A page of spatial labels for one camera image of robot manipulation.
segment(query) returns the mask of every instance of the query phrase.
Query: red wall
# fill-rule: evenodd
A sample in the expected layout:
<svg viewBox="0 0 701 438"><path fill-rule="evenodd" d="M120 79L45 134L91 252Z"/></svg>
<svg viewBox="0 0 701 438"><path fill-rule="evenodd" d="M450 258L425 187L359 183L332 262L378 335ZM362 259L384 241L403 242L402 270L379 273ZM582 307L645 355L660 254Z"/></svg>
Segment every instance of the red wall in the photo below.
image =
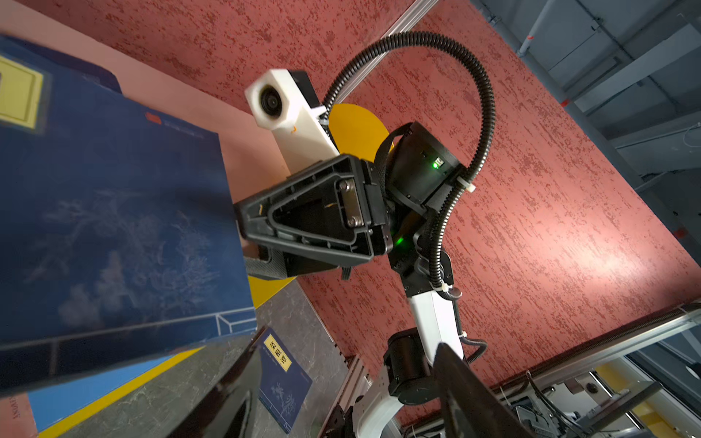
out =
<svg viewBox="0 0 701 438"><path fill-rule="evenodd" d="M22 2L246 111L243 90L274 67L306 69L325 94L340 68L411 3ZM473 365L486 384L699 296L698 265L469 2L441 0L418 28L473 50L496 95L492 153L446 243L464 293L463 326L490 343ZM477 92L444 54L392 54L350 100L390 130L420 121L463 162L472 156ZM343 353L359 354L373 374L386 339L414 326L385 258L348 282L340 272L300 282Z"/></svg>
<svg viewBox="0 0 701 438"><path fill-rule="evenodd" d="M269 69L305 69L323 97L339 70L411 0L19 0L248 111Z"/></svg>
<svg viewBox="0 0 701 438"><path fill-rule="evenodd" d="M487 384L656 310L699 297L701 268L474 8L441 0L418 29L449 35L486 67L498 122L490 156L451 218L446 249ZM463 163L480 110L462 66L428 49L388 56L351 95L391 131L419 121ZM386 258L301 279L341 351L377 372L387 338L414 327ZM423 410L406 413L409 420Z"/></svg>

